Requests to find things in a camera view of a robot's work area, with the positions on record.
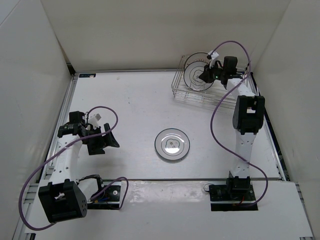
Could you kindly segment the white green-rimmed plate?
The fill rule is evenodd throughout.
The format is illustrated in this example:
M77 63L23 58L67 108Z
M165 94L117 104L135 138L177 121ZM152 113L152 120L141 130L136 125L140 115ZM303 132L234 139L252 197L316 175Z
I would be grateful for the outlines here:
M206 83L199 78L203 73L204 67L207 65L204 61L195 61L190 63L184 70L183 80L187 87L196 92L203 92L208 90L214 84Z
M190 146L189 137L177 128L162 130L154 140L156 153L167 162L176 162L185 158L190 151Z

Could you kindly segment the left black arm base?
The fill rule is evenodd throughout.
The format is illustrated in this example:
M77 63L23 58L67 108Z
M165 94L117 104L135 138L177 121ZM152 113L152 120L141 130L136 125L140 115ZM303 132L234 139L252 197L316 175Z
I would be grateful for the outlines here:
M120 210L129 190L129 181L123 176L104 182L99 174L92 174L76 183L85 195L89 210Z

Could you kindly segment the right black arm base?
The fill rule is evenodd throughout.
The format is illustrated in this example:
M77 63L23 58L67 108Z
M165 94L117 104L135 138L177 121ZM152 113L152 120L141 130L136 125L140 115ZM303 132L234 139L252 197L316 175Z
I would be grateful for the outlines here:
M207 183L203 186L209 194L212 212L257 211L256 195L251 178L240 178L231 174L225 183Z

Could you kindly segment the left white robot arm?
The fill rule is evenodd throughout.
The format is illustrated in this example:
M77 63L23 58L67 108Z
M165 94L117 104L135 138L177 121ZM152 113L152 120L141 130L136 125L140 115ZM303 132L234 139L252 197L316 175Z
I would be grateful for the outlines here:
M105 154L106 147L119 148L113 134L102 135L95 114L85 120L85 113L69 113L69 121L59 127L59 146L66 148L55 157L54 169L49 182L38 190L38 197L51 224L83 218L88 205L105 198L103 180L98 174L77 178L79 152L83 145L90 156Z

